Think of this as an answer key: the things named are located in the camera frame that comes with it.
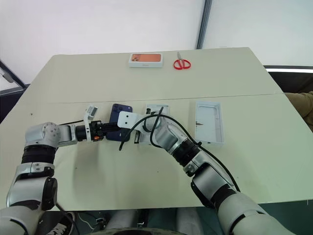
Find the scissors handle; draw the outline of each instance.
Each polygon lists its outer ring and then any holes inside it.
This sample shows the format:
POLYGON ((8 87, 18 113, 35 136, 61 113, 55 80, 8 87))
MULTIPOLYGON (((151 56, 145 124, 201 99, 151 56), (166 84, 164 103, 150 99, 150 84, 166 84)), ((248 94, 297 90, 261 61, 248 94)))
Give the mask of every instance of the scissors handle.
POLYGON ((191 67, 191 63, 188 60, 181 59, 181 60, 176 60, 173 66, 177 70, 182 70, 182 69, 186 70, 191 67))

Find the scissor blade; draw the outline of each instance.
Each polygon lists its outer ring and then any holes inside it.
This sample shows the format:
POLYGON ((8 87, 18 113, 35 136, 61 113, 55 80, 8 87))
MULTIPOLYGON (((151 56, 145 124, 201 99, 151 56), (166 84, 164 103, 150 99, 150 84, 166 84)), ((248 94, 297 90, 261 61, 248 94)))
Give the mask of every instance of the scissor blade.
POLYGON ((179 60, 182 60, 179 52, 177 52, 177 57, 178 57, 179 60))

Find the orange phone box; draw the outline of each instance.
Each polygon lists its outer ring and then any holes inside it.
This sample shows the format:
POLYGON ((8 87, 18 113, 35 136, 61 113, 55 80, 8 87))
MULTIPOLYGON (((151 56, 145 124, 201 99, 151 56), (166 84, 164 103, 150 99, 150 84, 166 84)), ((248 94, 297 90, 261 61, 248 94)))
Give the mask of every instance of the orange phone box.
POLYGON ((163 55, 159 53, 131 54, 129 67, 137 68, 161 68, 163 67, 163 55))

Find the red scissors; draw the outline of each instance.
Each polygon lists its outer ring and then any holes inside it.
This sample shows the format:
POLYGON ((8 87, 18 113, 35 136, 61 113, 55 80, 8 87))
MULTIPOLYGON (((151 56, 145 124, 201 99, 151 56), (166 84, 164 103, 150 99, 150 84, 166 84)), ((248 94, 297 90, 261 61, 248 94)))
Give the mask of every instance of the red scissors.
POLYGON ((176 70, 186 70, 191 67, 191 63, 188 60, 182 59, 179 52, 177 52, 177 57, 178 60, 176 60, 173 64, 176 70))

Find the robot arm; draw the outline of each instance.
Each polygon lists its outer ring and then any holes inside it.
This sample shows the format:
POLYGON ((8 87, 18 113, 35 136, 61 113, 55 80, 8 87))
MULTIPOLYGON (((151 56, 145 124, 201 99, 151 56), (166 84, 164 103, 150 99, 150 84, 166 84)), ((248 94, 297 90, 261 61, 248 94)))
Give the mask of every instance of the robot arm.
POLYGON ((0 210, 1 234, 34 234, 44 211, 56 205, 57 180, 53 178, 53 161, 58 147, 83 140, 100 141, 106 132, 120 129, 116 123, 89 123, 96 110, 89 106, 82 126, 46 122, 27 130, 22 163, 16 169, 7 195, 7 208, 0 210))
MULTIPOLYGON (((164 115, 159 120, 156 116, 152 115, 145 120, 143 126, 140 124, 135 130, 144 135, 153 132, 154 144, 165 149, 183 167, 185 173, 193 177, 192 190, 204 206, 216 208, 226 235, 293 234, 248 196, 238 192, 225 170, 175 123, 164 115)), ((145 116, 121 112, 118 125, 126 127, 125 120, 127 124, 130 122, 130 125, 134 125, 143 117, 145 116)))

